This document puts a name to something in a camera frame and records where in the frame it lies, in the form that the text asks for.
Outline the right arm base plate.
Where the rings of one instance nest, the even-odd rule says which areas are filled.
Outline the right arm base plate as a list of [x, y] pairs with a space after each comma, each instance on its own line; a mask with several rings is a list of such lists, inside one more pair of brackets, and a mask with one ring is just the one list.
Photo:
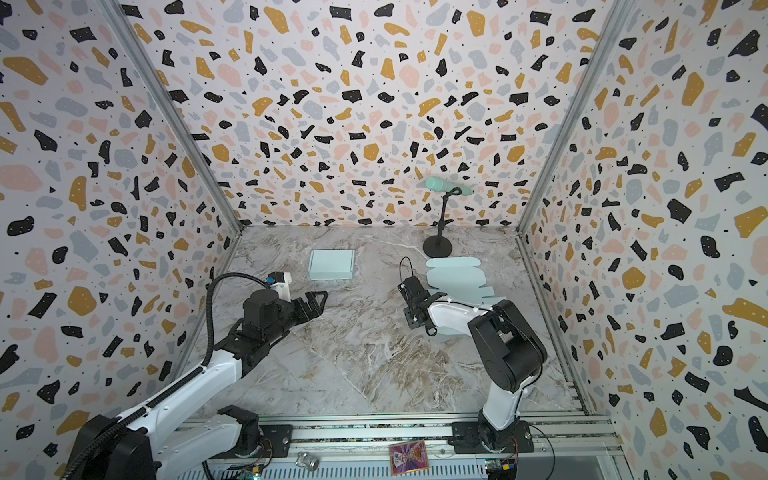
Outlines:
[[457, 454], [511, 455], [534, 451], [530, 425], [524, 420], [500, 431], [485, 421], [454, 422], [447, 443]]

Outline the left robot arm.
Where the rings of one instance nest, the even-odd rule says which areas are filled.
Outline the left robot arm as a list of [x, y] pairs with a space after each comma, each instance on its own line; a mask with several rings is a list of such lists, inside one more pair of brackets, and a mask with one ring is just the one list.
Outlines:
[[328, 294], [283, 299], [273, 289], [253, 292], [243, 316], [212, 353], [173, 384], [119, 415], [96, 415], [79, 430], [66, 479], [174, 479], [234, 448], [258, 448], [257, 414], [228, 406], [186, 432], [180, 426], [211, 398], [250, 373], [290, 330], [320, 317]]

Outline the circuit board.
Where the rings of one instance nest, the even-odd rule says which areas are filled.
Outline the circuit board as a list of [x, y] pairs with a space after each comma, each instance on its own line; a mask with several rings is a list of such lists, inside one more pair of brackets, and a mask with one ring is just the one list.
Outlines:
[[259, 461], [242, 466], [238, 470], [236, 480], [261, 480], [271, 461]]
[[485, 473], [488, 480], [516, 480], [518, 475], [517, 458], [508, 456], [485, 461]]

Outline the circuit board right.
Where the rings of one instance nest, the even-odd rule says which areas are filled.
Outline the circuit board right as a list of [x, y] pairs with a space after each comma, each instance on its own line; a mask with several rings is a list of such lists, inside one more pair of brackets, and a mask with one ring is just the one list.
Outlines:
[[485, 473], [488, 480], [516, 480], [518, 475], [517, 458], [508, 456], [485, 461]]

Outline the circuit board left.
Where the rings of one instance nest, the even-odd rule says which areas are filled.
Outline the circuit board left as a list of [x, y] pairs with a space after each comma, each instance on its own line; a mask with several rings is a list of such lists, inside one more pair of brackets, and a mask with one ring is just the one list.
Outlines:
[[242, 466], [238, 470], [236, 480], [261, 480], [271, 461], [259, 461]]

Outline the black microphone stand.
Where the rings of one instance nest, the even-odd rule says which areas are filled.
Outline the black microphone stand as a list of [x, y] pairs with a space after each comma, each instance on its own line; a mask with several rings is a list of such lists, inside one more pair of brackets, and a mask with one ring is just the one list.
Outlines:
[[451, 196], [460, 195], [462, 189], [460, 187], [454, 187], [453, 189], [445, 192], [442, 197], [442, 205], [440, 218], [437, 223], [437, 233], [428, 237], [423, 242], [423, 251], [429, 258], [446, 258], [452, 253], [453, 247], [451, 242], [444, 237], [444, 230], [446, 226], [446, 210], [448, 201]]

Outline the mint paper box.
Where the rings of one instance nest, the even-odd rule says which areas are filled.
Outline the mint paper box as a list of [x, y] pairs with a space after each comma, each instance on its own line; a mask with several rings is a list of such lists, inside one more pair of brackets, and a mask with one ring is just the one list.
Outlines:
[[446, 257], [430, 259], [426, 265], [429, 291], [445, 293], [428, 307], [433, 328], [438, 334], [470, 336], [468, 323], [500, 300], [487, 284], [481, 261]]
[[308, 276], [313, 281], [349, 280], [354, 276], [354, 250], [313, 250]]

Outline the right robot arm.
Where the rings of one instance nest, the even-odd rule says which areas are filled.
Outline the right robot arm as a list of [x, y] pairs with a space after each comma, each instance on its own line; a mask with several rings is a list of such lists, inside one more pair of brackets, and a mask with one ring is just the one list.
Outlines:
[[525, 389], [538, 381], [547, 361], [545, 346], [517, 306], [507, 299], [492, 306], [459, 302], [445, 292], [428, 292], [415, 276], [402, 280], [398, 291], [410, 328], [473, 340], [491, 379], [479, 414], [483, 428], [496, 434], [517, 423]]

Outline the aluminium mounting rail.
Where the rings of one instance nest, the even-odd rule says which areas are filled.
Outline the aluminium mounting rail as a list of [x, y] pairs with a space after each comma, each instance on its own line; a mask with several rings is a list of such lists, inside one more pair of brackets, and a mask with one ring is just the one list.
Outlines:
[[[581, 412], [532, 411], [531, 453], [457, 454], [447, 443], [454, 422], [472, 421], [473, 413], [371, 414], [358, 416], [265, 417], [263, 425], [290, 424], [286, 458], [275, 458], [262, 479], [394, 479], [389, 447], [424, 440], [429, 468], [408, 479], [487, 479], [485, 461], [517, 458], [517, 479], [630, 479], [632, 473], [613, 427], [605, 416]], [[320, 466], [297, 467], [299, 452], [317, 455]]]

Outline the colourful square card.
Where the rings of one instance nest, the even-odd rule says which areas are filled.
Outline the colourful square card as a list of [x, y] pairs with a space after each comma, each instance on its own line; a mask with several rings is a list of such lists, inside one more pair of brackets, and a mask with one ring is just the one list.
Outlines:
[[390, 446], [389, 461], [393, 476], [427, 470], [429, 459], [426, 442], [413, 440]]

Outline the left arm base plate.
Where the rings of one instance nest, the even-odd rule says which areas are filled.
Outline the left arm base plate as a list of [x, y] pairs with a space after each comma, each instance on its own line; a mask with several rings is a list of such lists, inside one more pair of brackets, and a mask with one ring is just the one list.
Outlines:
[[290, 424], [242, 426], [234, 455], [244, 459], [286, 458], [293, 430]]

